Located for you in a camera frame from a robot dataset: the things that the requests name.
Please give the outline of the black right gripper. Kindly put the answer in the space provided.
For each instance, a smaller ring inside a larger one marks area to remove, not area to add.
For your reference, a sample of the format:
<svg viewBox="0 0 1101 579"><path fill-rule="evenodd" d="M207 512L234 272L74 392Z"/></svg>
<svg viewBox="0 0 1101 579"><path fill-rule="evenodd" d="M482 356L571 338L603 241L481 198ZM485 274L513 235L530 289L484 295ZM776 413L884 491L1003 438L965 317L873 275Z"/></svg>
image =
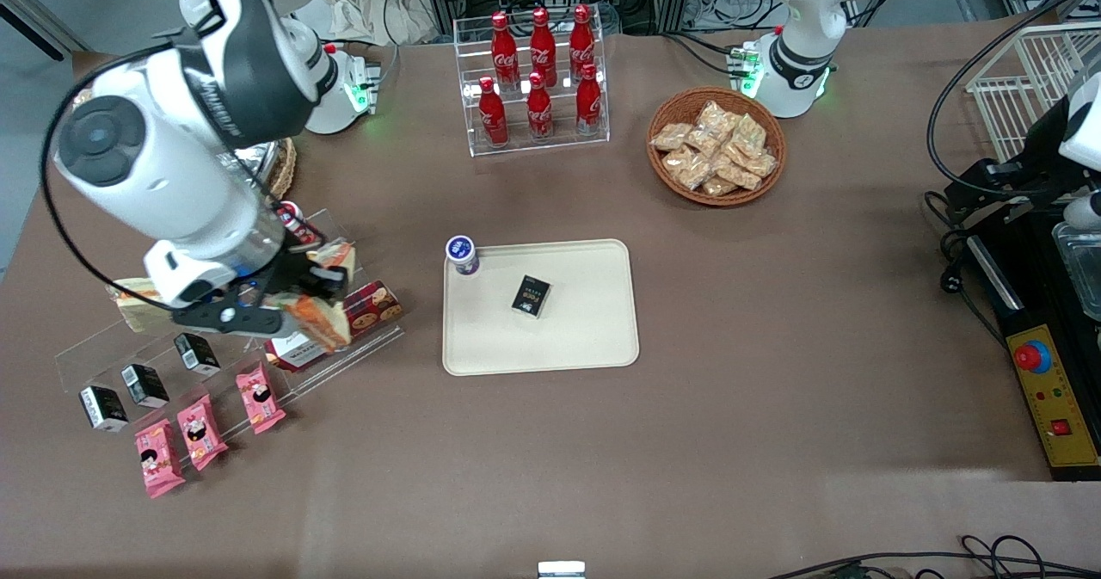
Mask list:
<svg viewBox="0 0 1101 579"><path fill-rule="evenodd" d="M172 320L182 327L218 335L288 337L298 321L277 305L275 294L302 294L323 301L344 301L349 273L342 266L310 265L305 255L277 255L263 269L241 277L219 262L181 262L173 280L186 281L170 301Z"/></svg>

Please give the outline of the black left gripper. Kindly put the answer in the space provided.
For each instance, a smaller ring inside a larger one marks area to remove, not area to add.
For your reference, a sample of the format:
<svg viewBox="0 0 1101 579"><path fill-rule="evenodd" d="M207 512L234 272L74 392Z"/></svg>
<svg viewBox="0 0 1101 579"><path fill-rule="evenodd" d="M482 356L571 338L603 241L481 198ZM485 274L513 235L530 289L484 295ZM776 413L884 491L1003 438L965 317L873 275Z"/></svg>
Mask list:
<svg viewBox="0 0 1101 579"><path fill-rule="evenodd" d="M1031 204L1036 210L1046 209L1066 194L1084 187L1088 168L1060 153L1021 153L1020 161L981 159L975 161L979 182L988 187L1020 187L1020 194L982 192L960 182L944 188L950 221L968 221L975 212L1001 204Z"/></svg>

